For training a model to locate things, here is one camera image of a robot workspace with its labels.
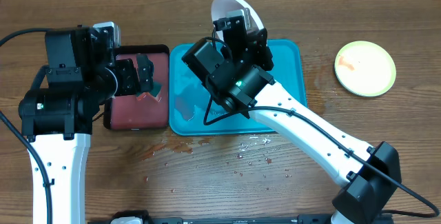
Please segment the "green sponge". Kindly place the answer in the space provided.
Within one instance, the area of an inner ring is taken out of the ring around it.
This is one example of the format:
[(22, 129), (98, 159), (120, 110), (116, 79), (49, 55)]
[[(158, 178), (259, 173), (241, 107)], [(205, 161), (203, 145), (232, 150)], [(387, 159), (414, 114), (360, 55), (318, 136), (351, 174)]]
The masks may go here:
[(148, 99), (155, 100), (156, 102), (159, 102), (161, 100), (161, 97), (159, 96), (159, 94), (161, 92), (161, 88), (162, 88), (162, 85), (159, 82), (154, 81), (153, 87), (149, 92), (138, 93), (136, 95), (136, 98), (138, 101), (148, 98)]

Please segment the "white plate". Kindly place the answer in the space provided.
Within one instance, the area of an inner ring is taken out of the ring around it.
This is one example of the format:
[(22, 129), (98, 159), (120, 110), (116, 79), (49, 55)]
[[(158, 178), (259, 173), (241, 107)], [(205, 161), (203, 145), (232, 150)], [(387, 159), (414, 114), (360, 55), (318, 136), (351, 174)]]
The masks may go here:
[[(250, 21), (252, 23), (251, 31), (262, 30), (263, 28), (265, 28), (257, 12), (245, 0), (213, 0), (211, 6), (212, 22), (226, 17), (229, 11), (243, 8), (248, 8), (250, 11)], [(216, 32), (218, 33), (219, 38), (222, 40), (222, 32)]]

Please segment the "yellow green plate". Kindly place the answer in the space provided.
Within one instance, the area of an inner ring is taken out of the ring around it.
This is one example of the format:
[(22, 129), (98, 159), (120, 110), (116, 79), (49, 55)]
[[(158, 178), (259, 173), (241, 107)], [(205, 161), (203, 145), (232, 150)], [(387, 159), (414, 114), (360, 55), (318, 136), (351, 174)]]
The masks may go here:
[(346, 90), (364, 97), (380, 96), (396, 81), (396, 65), (391, 55), (370, 41), (344, 45), (336, 55), (334, 72)]

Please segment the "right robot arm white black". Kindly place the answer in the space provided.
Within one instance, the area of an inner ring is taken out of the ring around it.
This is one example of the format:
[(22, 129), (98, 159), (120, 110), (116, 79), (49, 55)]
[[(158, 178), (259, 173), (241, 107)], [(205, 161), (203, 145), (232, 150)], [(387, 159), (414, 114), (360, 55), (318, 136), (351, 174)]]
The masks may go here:
[(401, 182), (397, 150), (349, 136), (295, 100), (270, 74), (266, 29), (250, 30), (242, 16), (218, 19), (214, 29), (223, 33), (220, 50), (205, 37), (182, 58), (211, 99), (283, 135), (328, 173), (341, 188), (332, 223), (374, 222)]

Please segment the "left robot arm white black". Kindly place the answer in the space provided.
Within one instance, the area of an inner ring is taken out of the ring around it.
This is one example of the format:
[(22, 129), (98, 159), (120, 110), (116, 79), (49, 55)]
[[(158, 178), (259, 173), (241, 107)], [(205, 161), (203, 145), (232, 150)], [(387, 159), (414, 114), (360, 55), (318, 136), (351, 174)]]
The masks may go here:
[(19, 104), (32, 151), (34, 223), (85, 222), (85, 168), (94, 116), (117, 96), (157, 92), (145, 55), (117, 60), (113, 22), (49, 30), (48, 65)]

